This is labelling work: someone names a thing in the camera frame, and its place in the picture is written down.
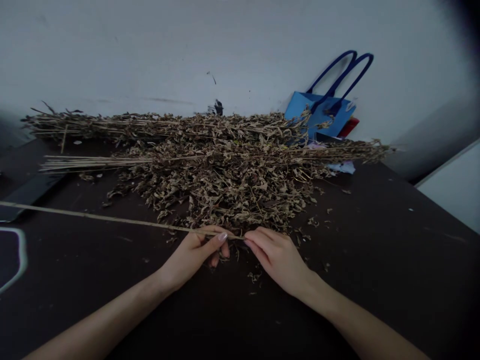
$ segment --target dried plant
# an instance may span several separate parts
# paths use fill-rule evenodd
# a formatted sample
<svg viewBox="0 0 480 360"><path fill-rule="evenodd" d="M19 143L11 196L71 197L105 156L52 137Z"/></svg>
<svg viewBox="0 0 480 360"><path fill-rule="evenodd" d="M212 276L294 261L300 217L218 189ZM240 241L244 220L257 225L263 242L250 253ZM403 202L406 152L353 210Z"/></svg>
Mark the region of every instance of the dried plant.
<svg viewBox="0 0 480 360"><path fill-rule="evenodd" d="M112 157L50 156L41 171L81 172L85 178L85 172L123 168L108 198L136 192L158 212L159 222L175 205L188 202L187 216L177 216L174 225L217 224L238 233L263 225L288 232L289 220L317 202L315 189L322 191L312 179L335 175L327 164L377 162L389 151L379 140L306 146L309 114L306 110L301 120L291 121L279 112L182 118L152 113L93 117L76 110L41 113L26 121L36 136L62 142L65 133L131 142Z"/></svg>

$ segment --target white cable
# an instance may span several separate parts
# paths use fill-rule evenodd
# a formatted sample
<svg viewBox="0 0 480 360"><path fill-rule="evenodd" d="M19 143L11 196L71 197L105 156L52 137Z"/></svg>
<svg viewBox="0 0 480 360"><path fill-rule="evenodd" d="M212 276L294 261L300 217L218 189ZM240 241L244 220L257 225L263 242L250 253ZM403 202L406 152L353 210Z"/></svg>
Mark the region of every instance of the white cable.
<svg viewBox="0 0 480 360"><path fill-rule="evenodd" d="M20 279L25 270L27 270L27 266L29 264L25 233L20 229L11 227L0 227L0 232L1 231L15 233L18 236L18 260L20 261L20 266L18 267L18 271L16 272L15 276L7 281L5 285L0 287L0 294L11 287L18 279Z"/></svg>

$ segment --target wrist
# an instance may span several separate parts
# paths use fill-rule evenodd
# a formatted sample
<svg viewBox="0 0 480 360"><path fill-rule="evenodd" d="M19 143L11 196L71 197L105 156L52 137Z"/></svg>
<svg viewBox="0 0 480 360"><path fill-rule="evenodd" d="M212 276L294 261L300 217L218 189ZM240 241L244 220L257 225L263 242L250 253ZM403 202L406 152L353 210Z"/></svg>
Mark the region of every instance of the wrist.
<svg viewBox="0 0 480 360"><path fill-rule="evenodd" d="M142 282L143 296L147 300L152 300L158 303L161 303L175 291L175 289L169 285L161 270L162 268L158 269Z"/></svg>
<svg viewBox="0 0 480 360"><path fill-rule="evenodd" d="M320 315L328 317L335 311L336 295L338 294L330 285L314 271L307 280L305 291L297 298Z"/></svg>

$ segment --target bag handle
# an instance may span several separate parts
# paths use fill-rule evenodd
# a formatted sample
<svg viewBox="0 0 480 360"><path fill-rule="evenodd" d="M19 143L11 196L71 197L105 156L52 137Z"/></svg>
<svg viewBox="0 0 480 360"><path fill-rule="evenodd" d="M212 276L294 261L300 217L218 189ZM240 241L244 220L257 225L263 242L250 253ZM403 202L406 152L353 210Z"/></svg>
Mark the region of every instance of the bag handle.
<svg viewBox="0 0 480 360"><path fill-rule="evenodd" d="M315 82L313 83L312 86L310 86L310 88L306 91L307 94L311 94L315 85L317 85L317 83L340 61L342 60L344 57L350 55L350 54L353 54L353 56L351 57L351 60L350 60L350 63L348 64L348 66L346 67L347 69L352 66L352 63L357 59L357 52L355 50L349 50L349 51L346 51L344 52L342 55L340 55L339 57L337 57L335 60L333 60L333 62L325 69L324 72L321 73L321 75L315 80ZM328 96L330 96L331 98L333 98L335 96L335 89L333 89L333 93L332 94L328 94Z"/></svg>
<svg viewBox="0 0 480 360"><path fill-rule="evenodd" d="M356 67L359 63L361 63L364 59L368 58L368 63L365 65L363 70L361 71L360 75L355 79L352 85L348 88L345 94L341 97L340 100L338 100L332 107L331 107L331 112L332 115L336 115L340 108L342 107L342 101L345 99L345 97L349 94L349 92L357 85L359 80L365 75L367 70L369 69L370 65L372 65L372 62L374 61L374 56L371 53L365 53L362 56L360 56L358 59L356 59L354 62L352 62L348 68L338 77L338 79L333 83L331 88L328 90L328 92L319 100L316 101L311 109L310 112L313 114L317 110L317 107L322 104L325 100L327 100L328 97L332 98L333 96L329 96L331 93L335 93L335 90L339 87L340 83L345 79L345 77L353 70L354 67Z"/></svg>

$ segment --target blue paper bag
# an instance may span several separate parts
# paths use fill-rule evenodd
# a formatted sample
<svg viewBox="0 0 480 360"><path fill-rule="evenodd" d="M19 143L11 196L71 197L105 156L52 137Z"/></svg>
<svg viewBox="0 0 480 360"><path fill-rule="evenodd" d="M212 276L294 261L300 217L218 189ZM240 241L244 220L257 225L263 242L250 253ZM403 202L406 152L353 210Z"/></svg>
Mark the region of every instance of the blue paper bag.
<svg viewBox="0 0 480 360"><path fill-rule="evenodd" d="M322 79L325 74L328 73L329 70L335 66L335 64L337 64L341 59L350 54L352 54L352 59L350 60L350 63L348 64L346 70L338 77L335 83L333 83L327 93L325 95L313 94L313 88L320 81L320 79ZM358 77L355 79L350 88L346 91L346 93L341 98L335 97L335 91L337 90L343 79L362 60L367 58L368 63L361 71L360 75L358 75ZM357 58L357 52L354 50L344 52L337 59L335 59L329 67L325 69L325 71L316 79L310 89L308 89L306 92L295 91L293 93L290 103L288 104L288 107L285 111L285 118L300 118L302 112L305 110L306 106L308 106L311 112L310 119L307 123L308 138L310 140L314 140L316 133L321 133L330 137L336 137L355 111L355 106L351 104L350 101L345 100L345 97L359 82L362 76L367 72L373 60L374 56L370 53L363 54L362 56ZM323 123L330 123L330 125L327 128L318 129L317 125Z"/></svg>

